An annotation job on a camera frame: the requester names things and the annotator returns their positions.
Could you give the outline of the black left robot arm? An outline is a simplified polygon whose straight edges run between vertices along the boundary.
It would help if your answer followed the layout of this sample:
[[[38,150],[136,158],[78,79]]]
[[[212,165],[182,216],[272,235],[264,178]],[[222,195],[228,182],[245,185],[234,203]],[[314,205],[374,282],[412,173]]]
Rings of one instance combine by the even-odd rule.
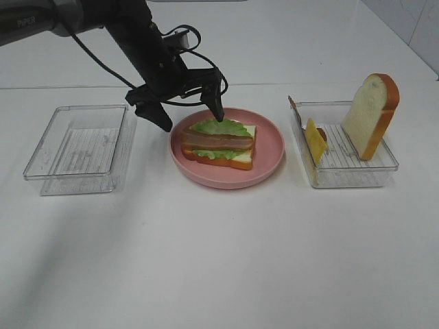
[[[118,44],[144,80],[135,86],[108,68],[78,38],[78,34],[104,28]],[[224,119],[222,95],[228,82],[215,64],[208,69],[190,69],[181,55],[198,55],[190,47],[187,34],[201,35],[190,25],[179,25],[162,33],[153,22],[145,1],[2,1],[1,44],[7,45],[30,36],[50,31],[71,37],[105,71],[130,87],[126,101],[135,114],[164,131],[173,123],[163,109],[173,104],[174,97],[185,99],[199,95],[218,121]]]

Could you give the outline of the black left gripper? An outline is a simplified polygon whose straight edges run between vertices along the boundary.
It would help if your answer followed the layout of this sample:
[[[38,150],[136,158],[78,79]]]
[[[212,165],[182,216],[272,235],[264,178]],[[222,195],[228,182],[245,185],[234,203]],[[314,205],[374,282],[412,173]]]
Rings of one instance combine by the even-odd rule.
[[[224,120],[221,98],[223,74],[206,56],[196,52],[202,37],[190,25],[179,25],[162,33],[156,24],[146,30],[150,52],[144,59],[144,85],[133,88],[126,95],[129,104],[135,105],[135,115],[154,123],[165,132],[172,129],[172,121],[161,103],[176,106],[204,104],[218,122]],[[208,62],[208,69],[190,69],[181,55],[190,53]]]

